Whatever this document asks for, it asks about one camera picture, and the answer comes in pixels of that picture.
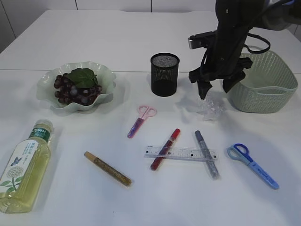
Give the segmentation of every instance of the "basket handle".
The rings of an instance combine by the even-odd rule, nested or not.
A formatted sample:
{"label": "basket handle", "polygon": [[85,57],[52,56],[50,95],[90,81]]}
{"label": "basket handle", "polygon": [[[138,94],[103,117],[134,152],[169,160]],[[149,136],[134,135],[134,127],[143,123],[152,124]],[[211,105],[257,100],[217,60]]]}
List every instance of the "basket handle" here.
{"label": "basket handle", "polygon": [[283,95],[284,93],[278,93],[278,94],[266,94],[266,93],[261,93],[260,91],[266,91],[266,90],[280,90],[283,91],[284,93],[288,93],[291,91],[291,89],[279,87],[279,86],[268,86],[268,87],[262,87],[262,88],[255,88],[255,92],[259,95]]}

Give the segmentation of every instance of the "woven plastic basket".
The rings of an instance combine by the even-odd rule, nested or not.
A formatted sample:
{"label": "woven plastic basket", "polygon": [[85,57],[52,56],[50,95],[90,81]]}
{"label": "woven plastic basket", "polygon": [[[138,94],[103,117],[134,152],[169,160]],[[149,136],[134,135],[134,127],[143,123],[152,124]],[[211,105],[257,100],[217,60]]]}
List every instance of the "woven plastic basket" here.
{"label": "woven plastic basket", "polygon": [[242,54],[253,66],[244,70],[246,78],[229,92],[234,106],[249,113],[279,111],[298,88],[298,82],[286,63],[274,52]]}

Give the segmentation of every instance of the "yellow liquid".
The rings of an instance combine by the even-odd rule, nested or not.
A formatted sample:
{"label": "yellow liquid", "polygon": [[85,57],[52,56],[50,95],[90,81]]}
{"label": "yellow liquid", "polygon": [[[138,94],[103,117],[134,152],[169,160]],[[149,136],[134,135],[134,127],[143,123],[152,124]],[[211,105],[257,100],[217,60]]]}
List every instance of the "yellow liquid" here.
{"label": "yellow liquid", "polygon": [[[39,124],[38,126],[50,131],[47,125]],[[1,212],[25,213],[32,210],[50,159],[50,149],[47,142],[40,137],[31,137],[29,140],[35,140],[39,145],[17,191],[0,193]]]}

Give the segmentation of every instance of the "clear plastic bag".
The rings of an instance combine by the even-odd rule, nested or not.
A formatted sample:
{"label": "clear plastic bag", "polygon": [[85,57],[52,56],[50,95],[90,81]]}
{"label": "clear plastic bag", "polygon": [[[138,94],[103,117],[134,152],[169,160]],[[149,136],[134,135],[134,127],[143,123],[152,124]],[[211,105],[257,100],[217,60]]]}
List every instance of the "clear plastic bag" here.
{"label": "clear plastic bag", "polygon": [[208,92],[204,100],[199,98],[198,106],[198,113],[203,115],[203,121],[216,121],[225,110],[223,100],[212,92]]}

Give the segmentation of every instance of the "white table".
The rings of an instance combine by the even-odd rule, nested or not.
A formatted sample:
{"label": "white table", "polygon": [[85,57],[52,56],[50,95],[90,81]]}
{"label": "white table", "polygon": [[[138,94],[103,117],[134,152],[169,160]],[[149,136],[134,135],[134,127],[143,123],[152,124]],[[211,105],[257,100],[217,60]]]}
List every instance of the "white table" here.
{"label": "white table", "polygon": [[[190,50],[191,35],[213,31],[213,12],[128,13],[122,11],[50,10],[0,54],[0,69],[52,70],[68,62],[95,61],[114,71],[149,72],[150,58],[171,52],[179,70],[200,66],[204,49]],[[254,29],[270,40],[294,73],[301,73],[301,43],[287,30]],[[264,48],[265,43],[248,39]]]}
{"label": "white table", "polygon": [[[187,38],[214,30],[216,24],[210,12],[51,10],[1,53],[0,124],[10,126],[0,127],[0,172],[37,119],[50,119],[55,137],[33,211],[0,213],[0,225],[299,226],[300,90],[278,113],[249,114],[233,108],[214,82],[212,92],[226,106],[215,123],[195,113],[197,87],[187,73],[179,74],[177,93],[167,98],[152,94],[149,73],[117,73],[114,98],[90,114],[55,111],[35,98],[37,80],[67,62],[92,60],[115,71],[147,72],[150,57],[166,51],[180,57],[180,71],[193,70],[204,50],[189,50]],[[272,50],[301,73],[301,44],[288,31],[254,33],[269,39]],[[248,44],[261,46],[256,40]],[[156,107],[158,114],[128,139],[140,104]],[[152,160],[143,157],[145,146],[163,145],[175,128],[181,129],[176,147],[196,148],[193,132],[202,132],[208,147],[218,153],[220,180],[213,181],[199,162],[164,160],[158,172],[149,170]],[[280,184],[279,190],[227,157],[225,150],[234,143],[249,147],[251,156]],[[98,169],[84,157],[85,151],[128,175],[132,187],[125,189]]]}
{"label": "white table", "polygon": [[[90,114],[66,114],[35,98],[35,83],[44,73],[0,71],[0,124],[10,125],[0,127],[0,171],[37,119],[48,118],[55,126],[53,155],[32,212],[1,213],[2,226],[300,225],[300,90],[278,113],[249,114],[234,109],[215,82],[212,91],[226,111],[212,123],[194,112],[197,87],[186,73],[179,74],[176,94],[166,98],[151,92],[149,73],[117,73],[112,101]],[[128,139],[140,104],[154,106],[158,114]],[[158,171],[149,169],[145,146],[163,145],[175,128],[181,129],[175,147],[196,148],[193,132],[202,132],[218,153],[220,180],[213,181],[200,162],[164,160]],[[234,143],[249,147],[279,190],[227,157],[225,150]],[[128,175],[132,187],[106,175],[84,157],[85,151]]]}

